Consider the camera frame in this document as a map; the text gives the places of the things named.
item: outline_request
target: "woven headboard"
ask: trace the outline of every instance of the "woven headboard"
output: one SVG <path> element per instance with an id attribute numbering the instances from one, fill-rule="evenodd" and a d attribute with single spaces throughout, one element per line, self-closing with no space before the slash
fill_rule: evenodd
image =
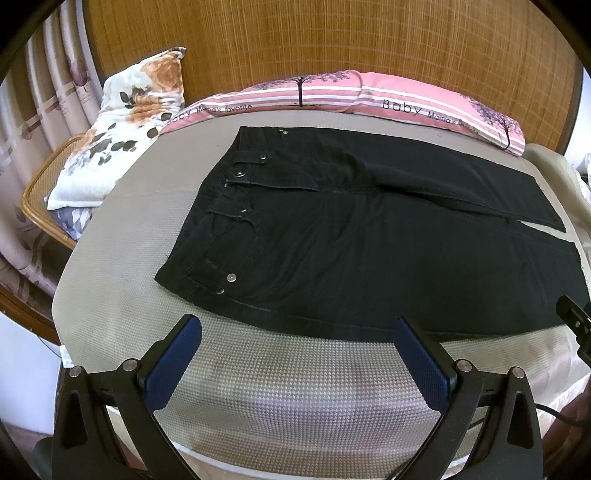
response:
<path id="1" fill-rule="evenodd" d="M 563 151 L 582 67 L 530 0 L 84 0 L 95 65 L 109 75 L 187 47 L 187 104 L 296 74 L 355 69 L 470 95 Z"/>

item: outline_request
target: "bed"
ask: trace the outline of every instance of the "bed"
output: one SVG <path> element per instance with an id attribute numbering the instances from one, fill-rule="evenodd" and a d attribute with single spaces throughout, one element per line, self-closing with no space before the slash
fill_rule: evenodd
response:
<path id="1" fill-rule="evenodd" d="M 165 134 L 95 213 L 64 271 L 53 315 L 72 360 L 89 372 L 141 357 L 184 313 L 200 318 L 202 345 L 169 405 L 156 416 L 202 478 L 383 478 L 413 455 L 438 416 L 391 344 L 267 332 L 202 311 L 153 280 L 201 181 L 242 125 L 395 135 L 523 171 L 562 218 L 566 233 L 547 231 L 576 244 L 589 286 L 591 271 L 579 239 L 588 234 L 585 221 L 573 224 L 556 188 L 532 162 L 475 138 L 319 111 L 241 113 Z M 504 373 L 513 365 L 523 367 L 536 402 L 558 410 L 584 390 L 589 376 L 565 326 L 444 347 L 479 369 Z M 111 418 L 133 450 L 115 410 Z M 539 418 L 543 434 L 551 418 L 545 413 Z M 462 467 L 477 432 L 466 436 L 449 474 Z"/>

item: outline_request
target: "pink pillow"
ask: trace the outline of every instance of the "pink pillow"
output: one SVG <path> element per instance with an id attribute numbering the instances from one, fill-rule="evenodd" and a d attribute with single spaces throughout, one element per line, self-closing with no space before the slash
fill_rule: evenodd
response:
<path id="1" fill-rule="evenodd" d="M 517 121 L 471 97 L 416 80 L 355 70 L 273 80 L 212 95 L 172 117 L 161 134 L 218 116 L 298 108 L 445 128 L 483 138 L 516 156 L 525 147 Z"/>

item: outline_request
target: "jeans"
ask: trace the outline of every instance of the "jeans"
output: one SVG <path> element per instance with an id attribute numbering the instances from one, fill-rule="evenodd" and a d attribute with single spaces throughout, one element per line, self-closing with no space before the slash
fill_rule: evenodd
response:
<path id="1" fill-rule="evenodd" d="M 406 138 L 242 127 L 204 180 L 155 279 L 275 332 L 392 342 L 413 319 L 443 341 L 561 324 L 585 305 L 579 253 L 525 173 Z"/>

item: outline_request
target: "rivet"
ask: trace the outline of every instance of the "rivet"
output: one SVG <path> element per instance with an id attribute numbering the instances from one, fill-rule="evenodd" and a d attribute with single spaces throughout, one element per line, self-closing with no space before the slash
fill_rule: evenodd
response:
<path id="1" fill-rule="evenodd" d="M 70 368 L 70 376 L 72 378 L 76 378 L 78 375 L 82 373 L 82 367 L 76 365 L 75 367 Z"/>
<path id="2" fill-rule="evenodd" d="M 123 362 L 123 370 L 126 372 L 132 372 L 136 368 L 138 368 L 138 361 L 135 358 L 130 358 L 129 360 Z"/>
<path id="3" fill-rule="evenodd" d="M 458 360 L 456 365 L 462 372 L 469 372 L 472 370 L 472 364 L 468 360 Z"/>
<path id="4" fill-rule="evenodd" d="M 513 367 L 511 369 L 511 373 L 513 375 L 515 375 L 517 378 L 523 378 L 523 377 L 525 377 L 525 372 L 520 367 Z"/>

